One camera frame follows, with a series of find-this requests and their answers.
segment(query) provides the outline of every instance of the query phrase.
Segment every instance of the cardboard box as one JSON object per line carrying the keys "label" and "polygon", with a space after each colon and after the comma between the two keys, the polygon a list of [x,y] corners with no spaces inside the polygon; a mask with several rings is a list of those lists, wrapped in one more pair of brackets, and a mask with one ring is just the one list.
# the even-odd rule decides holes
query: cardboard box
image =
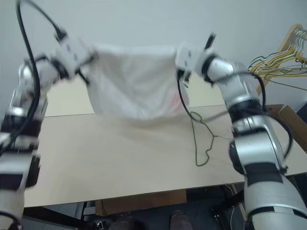
{"label": "cardboard box", "polygon": [[293,109],[282,104],[267,105],[267,111],[282,119],[292,130],[293,138],[307,151],[307,124]]}
{"label": "cardboard box", "polygon": [[186,190],[174,190],[160,193],[131,195],[119,198],[96,200],[96,215],[109,214],[182,204],[187,202]]}

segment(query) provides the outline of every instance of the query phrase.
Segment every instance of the white wall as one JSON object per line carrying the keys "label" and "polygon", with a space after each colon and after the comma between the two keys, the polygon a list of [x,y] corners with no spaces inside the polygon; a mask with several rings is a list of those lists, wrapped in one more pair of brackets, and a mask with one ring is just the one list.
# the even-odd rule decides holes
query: white wall
{"label": "white wall", "polygon": [[[13,0],[0,0],[0,112],[17,84],[17,68],[27,57],[15,16]],[[217,34],[214,47],[225,58],[247,65],[261,54],[278,49],[295,23],[307,28],[305,0],[36,0],[71,36],[86,43],[119,46],[177,45],[182,41],[203,45]],[[55,47],[52,27],[25,7],[24,21],[35,54]],[[307,79],[295,83],[307,88]],[[268,103],[298,108],[307,94],[270,84]],[[191,106],[222,104],[218,89],[193,78]],[[47,115],[91,113],[81,81],[63,83],[50,93]]]}

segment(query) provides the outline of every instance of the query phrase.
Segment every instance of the dark floor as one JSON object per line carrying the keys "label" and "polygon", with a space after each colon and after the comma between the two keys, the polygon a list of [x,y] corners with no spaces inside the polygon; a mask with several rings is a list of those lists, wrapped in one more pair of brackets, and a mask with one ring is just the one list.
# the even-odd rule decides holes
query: dark floor
{"label": "dark floor", "polygon": [[[194,230],[220,230],[219,223],[217,223],[212,217],[211,207],[221,203],[225,195],[231,196],[228,189],[221,189],[221,187],[209,187],[199,188],[187,191],[188,202],[185,204],[171,205],[164,207],[151,208],[147,210],[138,210],[130,213],[115,214],[104,217],[90,217],[94,222],[106,220],[112,222],[115,219],[120,218],[121,215],[133,216],[137,221],[143,223],[148,230],[168,230],[169,218],[173,211],[183,211],[190,222],[193,225]],[[69,216],[75,215],[77,204],[65,204],[59,206],[48,206],[54,211],[64,213]],[[232,210],[227,211],[228,219],[230,220]],[[48,224],[42,224],[33,222],[31,220],[24,219],[24,230],[64,230],[65,228],[51,226]],[[243,229],[243,218],[239,207],[234,209],[232,219],[232,230]]]}

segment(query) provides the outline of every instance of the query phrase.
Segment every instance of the white cloth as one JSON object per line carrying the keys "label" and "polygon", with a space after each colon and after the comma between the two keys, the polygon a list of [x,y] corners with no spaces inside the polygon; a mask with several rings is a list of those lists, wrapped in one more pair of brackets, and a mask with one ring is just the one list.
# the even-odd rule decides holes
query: white cloth
{"label": "white cloth", "polygon": [[[183,112],[177,89],[174,46],[97,46],[87,87],[97,114],[148,120]],[[189,104],[184,87],[181,87]]]}

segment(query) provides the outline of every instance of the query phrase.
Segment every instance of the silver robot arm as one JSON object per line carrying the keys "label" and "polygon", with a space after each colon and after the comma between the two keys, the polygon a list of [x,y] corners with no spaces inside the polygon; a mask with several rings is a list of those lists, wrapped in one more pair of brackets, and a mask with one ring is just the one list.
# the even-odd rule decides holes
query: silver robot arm
{"label": "silver robot arm", "polygon": [[189,44],[178,49],[176,66],[182,77],[184,72],[196,72],[221,89],[234,136],[229,156],[234,169],[245,177],[246,225],[256,230],[307,229],[307,209],[284,176],[284,152],[250,84],[253,76],[242,64]]}
{"label": "silver robot arm", "polygon": [[19,85],[0,129],[0,230],[19,222],[24,209],[24,190],[34,186],[39,173],[40,157],[36,155],[38,135],[47,108],[47,92],[61,79],[72,80],[80,67],[93,58],[90,50],[78,39],[63,38],[55,52],[36,60],[40,78],[40,98],[33,120],[16,140],[10,134],[27,117],[33,99],[34,83],[28,63],[19,69]]}

